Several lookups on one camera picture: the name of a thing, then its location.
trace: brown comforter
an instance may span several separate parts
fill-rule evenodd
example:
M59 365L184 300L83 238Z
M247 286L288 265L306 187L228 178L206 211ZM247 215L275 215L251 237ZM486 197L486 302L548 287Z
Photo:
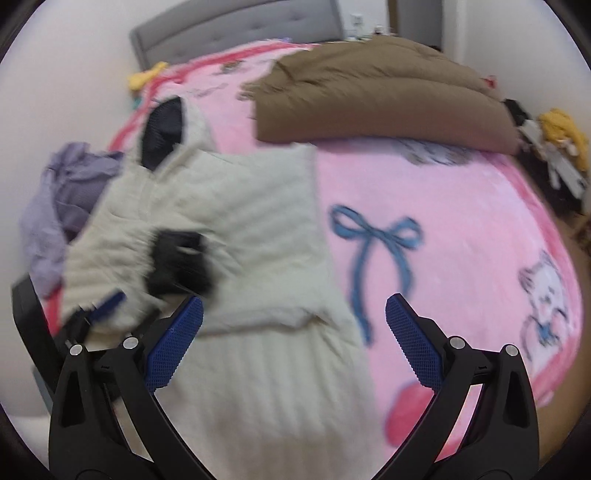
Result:
M374 37L281 58L254 92L266 142L404 137L513 154L518 136L494 90L410 40Z

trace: purple cloth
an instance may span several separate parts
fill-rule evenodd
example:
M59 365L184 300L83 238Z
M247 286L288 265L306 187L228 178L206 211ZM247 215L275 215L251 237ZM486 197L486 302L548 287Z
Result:
M103 189L121 169L123 153L93 154L88 148L87 143L68 143L52 156L21 216L29 274L43 298L61 283L67 243L82 230Z

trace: gray tufted headboard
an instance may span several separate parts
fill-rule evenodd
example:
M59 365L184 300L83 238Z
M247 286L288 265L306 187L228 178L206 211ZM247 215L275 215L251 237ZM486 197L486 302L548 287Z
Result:
M183 63L254 40L340 40L337 0L190 0L131 31L139 65Z

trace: pink bedsheet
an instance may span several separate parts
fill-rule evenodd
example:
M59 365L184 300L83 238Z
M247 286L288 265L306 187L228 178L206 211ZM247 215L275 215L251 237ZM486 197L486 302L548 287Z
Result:
M151 101L170 95L184 96L202 108L221 152L266 148L253 137L252 103L236 97L240 85L263 75L274 59L305 47L256 42L167 70L146 88L141 107L111 149L129 148ZM232 60L243 63L221 74L220 64ZM396 154L388 139L317 145L320 217L343 293L352 295L352 272L363 239L336 235L331 209L353 209L374 236L379 231L392 234L389 229L412 219L420 226L422 241L411 249L393 240L411 273L407 300L447 335L460 335L474 348L519 346L537 403L547 403L577 352L582 300L556 227L518 170L502 155L479 153L466 166L416 166ZM345 227L361 228L341 220ZM403 229L399 234L404 240L412 232ZM371 325L368 354L389 456L432 392L417 382L385 323L386 299L402 289L402 266L383 240L372 238L359 299ZM477 399L478 389L473 388L443 456L457 448Z

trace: yellow plush toy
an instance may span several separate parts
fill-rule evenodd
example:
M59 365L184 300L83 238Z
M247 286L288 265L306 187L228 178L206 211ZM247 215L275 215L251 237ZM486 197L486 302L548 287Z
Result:
M151 69L146 70L145 72L139 72L130 75L128 78L129 89L134 93L139 92L142 88L144 88L146 83L158 76L158 74L167 67L168 63L165 61L159 61Z
M565 147L572 142L576 147L575 161L579 171L589 170L589 139L577 128L572 117L559 108L553 108L550 112L543 113L538 118L548 142L557 147Z

